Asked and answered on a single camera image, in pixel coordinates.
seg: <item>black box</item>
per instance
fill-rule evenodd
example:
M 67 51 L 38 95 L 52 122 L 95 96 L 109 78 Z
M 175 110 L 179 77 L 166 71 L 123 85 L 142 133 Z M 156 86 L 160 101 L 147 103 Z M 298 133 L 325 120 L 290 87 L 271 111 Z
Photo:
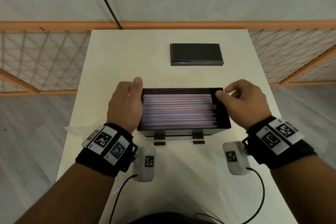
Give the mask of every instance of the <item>black box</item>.
M 216 91 L 223 90 L 223 88 L 172 88 L 172 89 L 143 89 L 141 95 L 141 101 L 144 102 L 144 95 L 150 94 L 211 94 L 212 104 L 217 106 L 214 111 L 216 113 L 217 119 L 216 123 L 218 128 L 198 128 L 198 129 L 153 129 L 144 130 L 141 125 L 141 121 L 137 130 L 143 134 L 145 137 L 154 137 L 155 139 L 165 139 L 165 137 L 173 136 L 192 136 L 194 139 L 203 136 L 213 135 L 222 132 L 226 129 L 231 128 L 231 123 L 229 119 L 226 107 L 216 98 Z
M 170 44 L 171 66 L 222 66 L 219 44 Z

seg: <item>table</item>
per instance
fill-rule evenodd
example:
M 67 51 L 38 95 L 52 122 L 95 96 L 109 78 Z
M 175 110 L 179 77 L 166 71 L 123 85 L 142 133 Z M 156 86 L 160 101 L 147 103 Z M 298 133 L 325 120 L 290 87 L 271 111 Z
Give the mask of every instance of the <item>table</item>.
M 170 43 L 219 43 L 223 66 L 170 66 Z M 93 30 L 71 117 L 71 127 L 103 124 L 107 104 L 119 81 L 143 79 L 144 88 L 225 87 L 246 79 L 266 94 L 273 115 L 280 116 L 247 30 Z M 243 140 L 244 129 L 232 128 L 206 137 L 205 145 L 168 142 L 156 147 L 154 180 L 129 181 L 116 206 L 113 223 L 128 223 L 163 211 L 192 216 L 206 212 L 226 224 L 241 223 L 257 210 L 262 197 L 255 173 L 229 173 L 222 145 Z M 134 142 L 152 145 L 135 131 Z M 83 139 L 68 133 L 57 178 L 75 162 Z M 262 176 L 266 197 L 251 223 L 296 223 L 277 189 L 268 168 L 249 157 L 251 167 Z M 120 172 L 100 223 L 108 223 L 120 186 L 132 174 Z

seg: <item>card stack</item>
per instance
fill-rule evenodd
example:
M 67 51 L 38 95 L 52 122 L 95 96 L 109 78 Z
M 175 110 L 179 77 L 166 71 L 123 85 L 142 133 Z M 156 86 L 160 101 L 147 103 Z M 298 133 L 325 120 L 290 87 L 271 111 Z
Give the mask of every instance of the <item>card stack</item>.
M 217 128 L 210 94 L 145 94 L 141 125 L 146 130 Z

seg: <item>person's left hand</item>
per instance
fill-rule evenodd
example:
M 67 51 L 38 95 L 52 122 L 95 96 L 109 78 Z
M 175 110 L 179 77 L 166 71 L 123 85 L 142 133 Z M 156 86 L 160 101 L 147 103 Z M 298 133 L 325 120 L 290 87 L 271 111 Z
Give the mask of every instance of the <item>person's left hand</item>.
M 106 123 L 114 123 L 129 133 L 137 128 L 142 115 L 142 79 L 120 82 L 108 103 Z

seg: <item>wristband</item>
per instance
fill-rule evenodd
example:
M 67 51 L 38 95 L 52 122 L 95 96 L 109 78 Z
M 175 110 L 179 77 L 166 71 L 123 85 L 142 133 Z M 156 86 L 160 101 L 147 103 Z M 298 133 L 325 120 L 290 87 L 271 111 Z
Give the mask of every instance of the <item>wristband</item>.
M 305 137 L 289 122 L 270 116 L 250 127 L 243 140 L 246 152 L 259 164 L 275 169 L 300 158 L 316 155 Z
M 116 124 L 99 126 L 83 143 L 76 163 L 87 166 L 104 175 L 116 177 L 126 172 L 138 147 L 133 136 Z

